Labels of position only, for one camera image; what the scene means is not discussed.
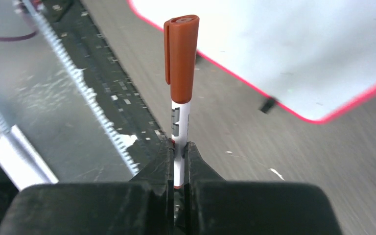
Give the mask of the white whiteboard marker pen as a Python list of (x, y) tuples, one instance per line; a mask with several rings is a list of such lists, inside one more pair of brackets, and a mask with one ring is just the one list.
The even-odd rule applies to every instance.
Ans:
[(181, 188), (185, 180), (185, 146), (188, 142), (188, 123), (190, 114), (190, 101), (179, 104), (171, 103), (172, 133), (174, 143), (174, 188)]

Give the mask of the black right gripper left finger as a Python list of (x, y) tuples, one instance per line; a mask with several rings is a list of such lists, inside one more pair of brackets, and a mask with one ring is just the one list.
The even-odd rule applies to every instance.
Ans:
[(163, 141), (128, 182), (27, 187), (14, 198), (0, 235), (172, 235), (172, 155), (172, 141)]

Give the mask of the brown marker cap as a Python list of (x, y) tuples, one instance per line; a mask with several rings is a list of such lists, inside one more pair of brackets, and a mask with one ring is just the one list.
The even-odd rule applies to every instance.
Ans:
[(185, 15), (164, 23), (165, 81), (172, 101), (191, 101), (200, 18)]

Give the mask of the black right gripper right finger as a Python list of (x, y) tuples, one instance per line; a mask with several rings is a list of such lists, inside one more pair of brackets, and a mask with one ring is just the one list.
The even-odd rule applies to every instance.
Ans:
[(280, 181), (227, 181), (189, 142), (185, 149), (188, 235), (340, 235), (318, 186)]

